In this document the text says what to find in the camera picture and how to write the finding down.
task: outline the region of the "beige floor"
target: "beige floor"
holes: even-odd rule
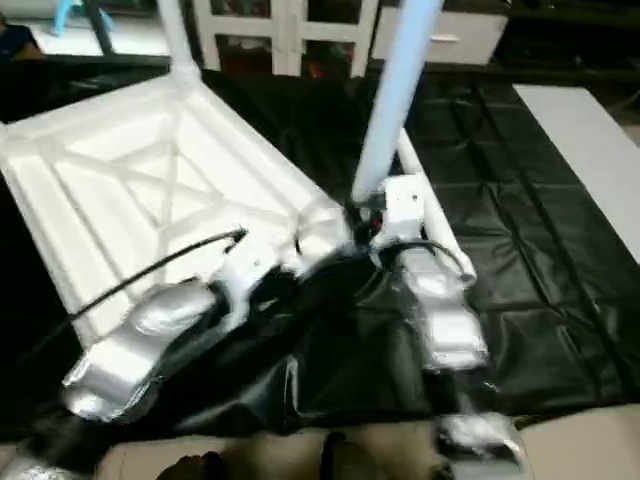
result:
[[[389,480],[425,480],[440,463],[428,423],[347,429]],[[248,440],[187,437],[120,445],[105,459],[99,480],[155,480],[182,456],[220,452],[231,479],[318,480],[326,432],[313,430]],[[535,480],[640,479],[640,405],[593,410],[530,427],[523,443]],[[0,450],[1,456],[11,447]]]
[[[168,56],[167,40],[157,19],[114,17],[111,43],[116,53]],[[88,20],[72,19],[64,35],[51,34],[53,20],[17,21],[31,28],[40,48],[49,55],[102,55]]]

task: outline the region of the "black plastic sheet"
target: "black plastic sheet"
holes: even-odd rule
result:
[[[0,118],[13,121],[161,73],[7,67],[0,84],[21,82],[29,94],[22,101],[0,88]],[[375,78],[313,83],[207,73],[205,80],[330,195],[347,198]],[[407,129],[478,271],[468,301],[481,319],[505,411],[545,416],[640,401],[638,266],[513,88],[421,84]],[[63,311],[10,196],[3,191],[1,198],[8,232],[2,255],[24,265],[3,281],[3,317],[23,330],[19,341],[0,340],[3,364],[11,365]],[[14,303],[24,289],[46,301]],[[420,347],[394,301],[383,284],[359,305],[336,302],[304,315],[281,306],[255,315],[172,379],[129,434],[287,433],[429,417],[433,392],[419,368]],[[29,390],[37,401],[22,405],[20,389],[0,399],[0,438],[24,433],[28,415],[55,398],[77,352],[68,331],[14,369],[9,377],[34,375]]]

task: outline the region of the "white surface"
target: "white surface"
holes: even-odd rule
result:
[[[516,91],[640,262],[640,149],[583,88]]]
[[[372,58],[388,58],[397,18],[397,8],[382,9]],[[432,44],[425,60],[485,65],[491,60],[506,25],[507,18],[500,15],[442,12],[438,17],[431,37]]]
[[[114,17],[115,29],[110,32],[116,53],[130,55],[168,56],[169,46],[159,20]],[[44,53],[51,55],[102,55],[89,21],[73,18],[64,35],[51,34],[53,20],[19,22],[31,28]]]
[[[354,44],[351,76],[363,76],[379,0],[360,0],[357,24],[309,22],[307,0],[271,0],[271,17],[213,15],[208,1],[193,0],[194,15],[206,68],[220,70],[216,35],[271,39],[273,73],[300,76],[307,40]]]
[[[8,126],[2,172],[69,311],[154,261],[239,226],[276,246],[326,195],[202,84],[171,76]],[[114,296],[76,325],[90,343],[154,283],[221,262],[225,242]]]
[[[351,190],[355,202],[366,201],[389,175],[442,1],[405,0],[402,3],[399,29],[382,72]]]

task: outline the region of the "white frame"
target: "white frame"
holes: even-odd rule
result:
[[[271,39],[275,75],[301,75],[306,40],[353,43],[351,76],[364,76],[378,3],[379,0],[361,0],[358,23],[346,24],[308,21],[307,0],[271,0],[270,18],[213,15],[208,0],[193,0],[204,66],[220,70],[216,35],[239,35]]]

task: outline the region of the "black cable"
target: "black cable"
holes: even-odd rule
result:
[[[107,299],[114,296],[116,293],[121,292],[132,283],[137,282],[142,277],[149,275],[150,273],[156,271],[159,268],[164,267],[168,263],[180,257],[184,257],[185,255],[193,252],[194,250],[198,250],[202,247],[205,247],[215,242],[219,242],[220,240],[224,240],[226,238],[232,238],[235,242],[238,242],[240,239],[242,239],[242,237],[245,234],[246,234],[246,230],[240,228],[237,230],[232,230],[230,232],[213,235],[211,237],[200,240],[199,242],[192,243],[191,245],[188,245],[178,250],[177,252],[167,255],[163,259],[158,260],[157,262],[149,265],[147,268],[140,270],[138,273],[126,278],[115,287],[110,288],[109,290],[104,292],[102,295],[100,295],[98,298],[96,298],[95,300],[91,301],[90,303],[82,307],[76,313],[73,313],[68,317],[66,317],[63,321],[61,321],[58,325],[56,325],[51,330],[51,332],[49,332],[49,334],[45,335],[42,339],[40,339],[40,341],[29,352],[22,355],[22,357],[20,357],[16,362],[16,365],[23,363],[24,361],[28,360],[29,358],[31,358],[32,356],[40,352],[51,340],[53,340],[58,335],[60,335],[64,331],[64,329],[67,328],[74,321],[76,321],[83,315],[86,315],[89,311],[93,310],[98,305],[100,305],[101,303],[105,302]]]
[[[467,278],[468,275],[464,271],[464,265],[462,265],[462,262],[460,261],[458,256],[455,253],[453,253],[450,249],[448,249],[441,243],[436,242],[435,240],[426,239],[426,240],[400,241],[379,250],[378,256],[380,257],[380,260],[382,261],[383,265],[386,266],[389,260],[395,260],[395,258],[398,255],[400,255],[402,252],[406,250],[413,250],[416,248],[424,248],[426,250],[429,250],[432,254],[435,254],[433,249],[439,250],[440,252],[444,253],[447,257],[449,257],[451,260],[453,260],[453,262],[456,264],[456,266],[460,270],[460,278],[462,279],[463,282],[467,282],[470,280],[469,278]]]

